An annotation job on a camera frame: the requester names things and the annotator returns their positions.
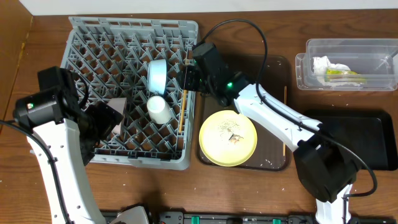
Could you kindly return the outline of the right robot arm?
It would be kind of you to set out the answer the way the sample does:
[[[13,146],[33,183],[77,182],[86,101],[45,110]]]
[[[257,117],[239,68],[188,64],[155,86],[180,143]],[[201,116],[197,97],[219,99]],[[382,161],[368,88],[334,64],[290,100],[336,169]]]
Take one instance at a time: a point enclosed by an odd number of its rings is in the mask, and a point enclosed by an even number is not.
[[[266,128],[293,152],[301,184],[316,198],[318,223],[349,223],[348,201],[363,161],[324,132],[320,121],[283,104],[251,77],[234,72],[212,43],[193,49],[194,63],[177,73],[184,90],[211,95]]]

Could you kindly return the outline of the cream white cup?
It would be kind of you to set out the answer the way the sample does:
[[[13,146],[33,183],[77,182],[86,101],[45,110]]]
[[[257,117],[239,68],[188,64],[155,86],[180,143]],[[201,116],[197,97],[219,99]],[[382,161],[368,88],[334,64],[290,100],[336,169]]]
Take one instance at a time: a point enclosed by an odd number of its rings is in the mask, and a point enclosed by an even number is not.
[[[161,96],[152,96],[147,101],[147,110],[156,124],[165,124],[172,119],[170,106]]]

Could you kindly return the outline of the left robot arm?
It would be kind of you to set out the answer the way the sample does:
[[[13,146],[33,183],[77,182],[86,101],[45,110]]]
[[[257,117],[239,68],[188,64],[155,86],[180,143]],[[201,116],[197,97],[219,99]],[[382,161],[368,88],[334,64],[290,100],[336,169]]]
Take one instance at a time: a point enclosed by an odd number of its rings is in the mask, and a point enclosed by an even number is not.
[[[67,69],[39,71],[38,93],[16,101],[13,117],[38,160],[53,223],[105,223],[88,182],[85,166],[94,148],[123,116],[99,101],[83,105],[75,79]]]

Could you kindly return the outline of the white napkin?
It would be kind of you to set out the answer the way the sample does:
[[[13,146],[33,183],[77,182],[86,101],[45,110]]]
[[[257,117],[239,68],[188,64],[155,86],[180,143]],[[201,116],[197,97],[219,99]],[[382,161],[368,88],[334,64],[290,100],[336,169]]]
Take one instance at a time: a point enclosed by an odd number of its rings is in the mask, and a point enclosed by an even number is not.
[[[338,87],[338,86],[360,86],[360,85],[362,85],[362,84],[353,83],[353,82],[326,82],[325,76],[326,76],[326,70],[328,68],[337,69],[337,70],[351,70],[351,69],[349,68],[349,66],[344,65],[344,64],[331,63],[327,56],[313,57],[312,59],[313,59],[313,74],[315,75],[317,80],[323,86]]]

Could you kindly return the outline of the orange snack wrapper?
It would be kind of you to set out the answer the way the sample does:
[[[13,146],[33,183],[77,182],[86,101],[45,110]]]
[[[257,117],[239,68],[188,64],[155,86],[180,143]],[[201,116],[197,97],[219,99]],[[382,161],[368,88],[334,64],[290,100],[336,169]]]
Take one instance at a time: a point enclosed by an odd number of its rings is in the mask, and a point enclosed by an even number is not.
[[[366,83],[366,79],[363,78],[360,74],[353,72],[351,70],[337,70],[330,69],[326,70],[325,76],[326,82],[353,82],[364,84]]]

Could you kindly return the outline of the pink saucer plate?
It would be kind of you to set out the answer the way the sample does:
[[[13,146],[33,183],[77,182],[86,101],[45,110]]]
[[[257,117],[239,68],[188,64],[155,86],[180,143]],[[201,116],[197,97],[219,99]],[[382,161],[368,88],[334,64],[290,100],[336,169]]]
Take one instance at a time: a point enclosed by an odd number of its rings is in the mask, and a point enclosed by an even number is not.
[[[113,128],[112,132],[114,134],[121,134],[122,132],[121,130],[125,118],[124,112],[126,109],[126,103],[127,103],[127,98],[112,98],[108,102],[108,106],[116,110],[118,113],[122,114],[123,117],[122,120],[119,122],[119,124]]]

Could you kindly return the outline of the light blue bowl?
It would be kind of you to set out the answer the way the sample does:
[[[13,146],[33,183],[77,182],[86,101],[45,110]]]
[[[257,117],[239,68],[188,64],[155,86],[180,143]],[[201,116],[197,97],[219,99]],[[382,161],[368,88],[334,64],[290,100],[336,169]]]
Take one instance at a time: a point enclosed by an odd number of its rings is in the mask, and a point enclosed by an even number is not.
[[[167,81],[166,59],[153,60],[148,66],[148,89],[156,95],[165,93]]]

